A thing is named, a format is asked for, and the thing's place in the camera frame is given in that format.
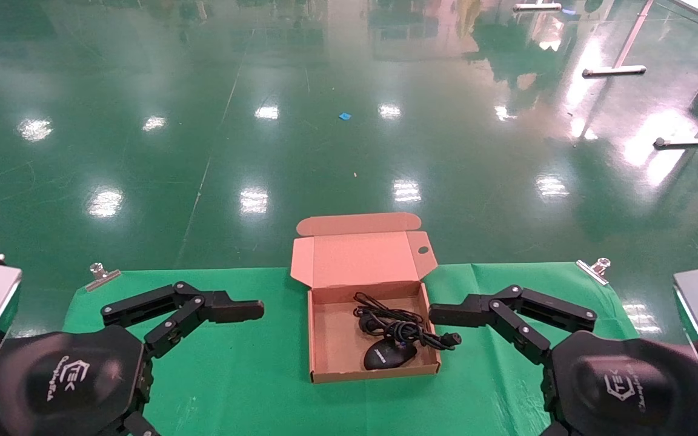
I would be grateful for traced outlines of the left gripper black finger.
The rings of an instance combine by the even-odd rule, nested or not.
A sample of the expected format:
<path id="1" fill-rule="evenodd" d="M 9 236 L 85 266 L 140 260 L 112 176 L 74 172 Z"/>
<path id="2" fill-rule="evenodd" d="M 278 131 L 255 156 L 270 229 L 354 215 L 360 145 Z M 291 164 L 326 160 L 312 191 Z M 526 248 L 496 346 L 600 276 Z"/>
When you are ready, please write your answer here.
<path id="1" fill-rule="evenodd" d="M 124 429 L 127 434 L 137 436 L 158 436 L 159 432 L 143 416 L 141 412 L 128 414 L 124 419 Z"/>
<path id="2" fill-rule="evenodd" d="M 205 321 L 221 325 L 261 319 L 264 304 L 234 301 L 225 291 L 200 291 L 187 282 L 176 282 L 108 304 L 101 314 L 105 326 L 122 328 L 166 315 L 144 337 L 147 357 L 162 358 Z"/>

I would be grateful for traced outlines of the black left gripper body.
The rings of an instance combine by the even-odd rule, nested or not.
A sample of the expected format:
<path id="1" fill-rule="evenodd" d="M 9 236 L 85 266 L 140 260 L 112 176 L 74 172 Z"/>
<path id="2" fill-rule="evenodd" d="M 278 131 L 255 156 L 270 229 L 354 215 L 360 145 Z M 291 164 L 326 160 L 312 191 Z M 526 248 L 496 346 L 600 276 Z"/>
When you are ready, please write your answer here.
<path id="1" fill-rule="evenodd" d="M 0 353 L 0 435 L 130 435 L 148 403 L 144 344 L 121 326 L 16 339 Z"/>

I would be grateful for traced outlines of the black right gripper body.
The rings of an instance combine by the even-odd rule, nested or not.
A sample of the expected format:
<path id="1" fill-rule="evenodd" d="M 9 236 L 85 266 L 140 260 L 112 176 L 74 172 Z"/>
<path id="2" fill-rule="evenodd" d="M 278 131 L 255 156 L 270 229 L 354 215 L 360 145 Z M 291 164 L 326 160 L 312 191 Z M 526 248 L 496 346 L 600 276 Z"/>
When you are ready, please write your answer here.
<path id="1" fill-rule="evenodd" d="M 698 435 L 698 356 L 579 331 L 543 365 L 543 397 L 551 423 L 570 435 Z"/>

